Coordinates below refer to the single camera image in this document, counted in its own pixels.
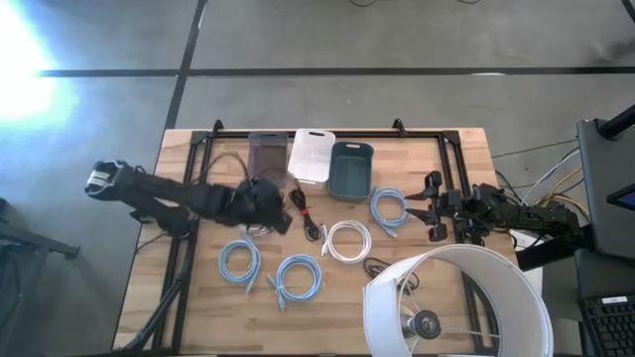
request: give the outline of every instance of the plastic storage bin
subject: plastic storage bin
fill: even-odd
[[[268,179],[278,187],[285,186],[287,178],[287,133],[249,134],[249,176]]]
[[[289,173],[303,188],[325,188],[330,170],[330,152],[335,135],[316,129],[299,129],[289,159]]]
[[[330,154],[328,193],[335,199],[359,202],[370,194],[373,147],[339,142]]]

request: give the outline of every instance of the white plastic tray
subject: white plastic tray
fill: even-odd
[[[288,170],[303,188],[325,188],[333,144],[335,135],[331,132],[298,129]]]

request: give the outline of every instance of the lamp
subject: lamp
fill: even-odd
[[[401,304],[408,284],[398,286],[428,259],[457,266],[483,289],[498,317],[498,356],[553,355],[549,313],[520,269],[487,248],[456,244],[401,260],[364,288],[364,332],[373,357],[409,357],[420,339],[436,338],[443,330],[435,314],[424,306],[420,311],[408,311]]]

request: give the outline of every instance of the white lamp shade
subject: white lamp shade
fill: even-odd
[[[554,335],[549,313],[520,269],[490,249],[454,244],[399,261],[364,288],[364,332],[374,357],[410,356],[401,330],[397,286],[427,259],[457,266],[482,288],[498,319],[498,356],[553,355]]]

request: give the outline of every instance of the dark green container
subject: dark green container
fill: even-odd
[[[330,154],[328,194],[335,199],[360,202],[370,195],[373,147],[363,143],[338,142]]]

